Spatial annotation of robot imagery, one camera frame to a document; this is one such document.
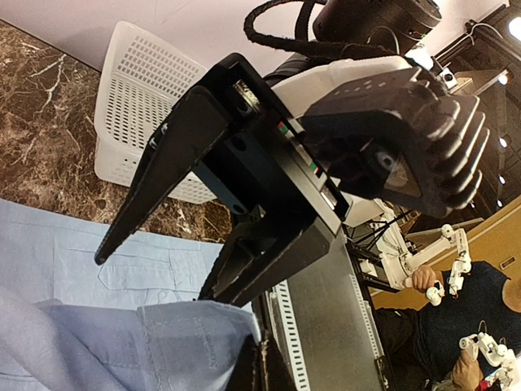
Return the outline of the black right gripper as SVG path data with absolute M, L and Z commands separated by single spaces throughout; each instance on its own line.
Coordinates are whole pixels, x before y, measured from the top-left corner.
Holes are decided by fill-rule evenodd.
M 348 204 L 302 129 L 239 53 L 213 65 L 152 135 L 94 261 L 102 265 L 192 171 L 239 220 L 200 300 L 242 307 L 330 251 Z

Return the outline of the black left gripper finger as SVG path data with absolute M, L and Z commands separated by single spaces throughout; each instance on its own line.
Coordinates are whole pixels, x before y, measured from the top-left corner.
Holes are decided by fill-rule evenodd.
M 269 332 L 259 342 L 248 336 L 238 356 L 238 390 L 296 390 L 278 343 Z

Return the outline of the light blue long sleeve shirt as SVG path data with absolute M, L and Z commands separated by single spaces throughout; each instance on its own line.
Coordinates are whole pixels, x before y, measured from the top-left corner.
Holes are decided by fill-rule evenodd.
M 1 203 L 2 389 L 225 389 L 261 333 L 198 299 L 220 246 L 137 233 L 98 266 L 106 229 Z

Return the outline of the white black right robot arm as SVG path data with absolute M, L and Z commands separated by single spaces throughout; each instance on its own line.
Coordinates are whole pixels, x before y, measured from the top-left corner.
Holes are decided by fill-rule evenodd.
M 348 193 L 445 215 L 428 151 L 449 97 L 378 47 L 318 51 L 331 62 L 274 86 L 237 53 L 211 67 L 152 133 L 95 262 L 192 173 L 243 217 L 199 294 L 236 306 L 331 254 Z

